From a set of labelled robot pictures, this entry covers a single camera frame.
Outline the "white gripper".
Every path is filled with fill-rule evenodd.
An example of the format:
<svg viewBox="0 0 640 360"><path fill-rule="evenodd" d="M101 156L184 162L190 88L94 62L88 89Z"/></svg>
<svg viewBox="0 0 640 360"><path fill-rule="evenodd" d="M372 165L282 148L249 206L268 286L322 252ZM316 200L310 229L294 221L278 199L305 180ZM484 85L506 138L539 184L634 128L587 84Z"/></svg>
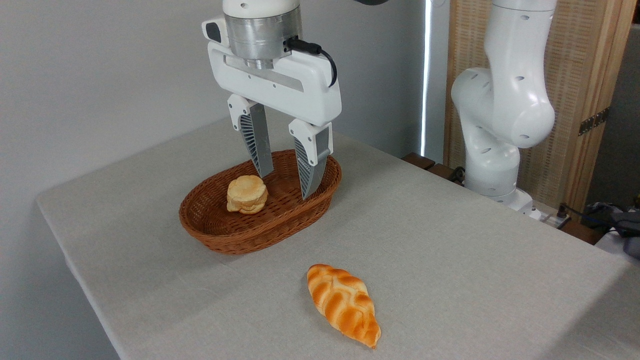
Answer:
<svg viewBox="0 0 640 360"><path fill-rule="evenodd" d="M275 59L272 69L254 69L215 41L208 43L207 51L218 85L233 93L227 100L231 123L261 178L274 171L265 106L296 118L288 129L294 137L302 198L309 198L334 152L330 122L342 112L339 82L329 87L329 60L293 51Z"/></svg>

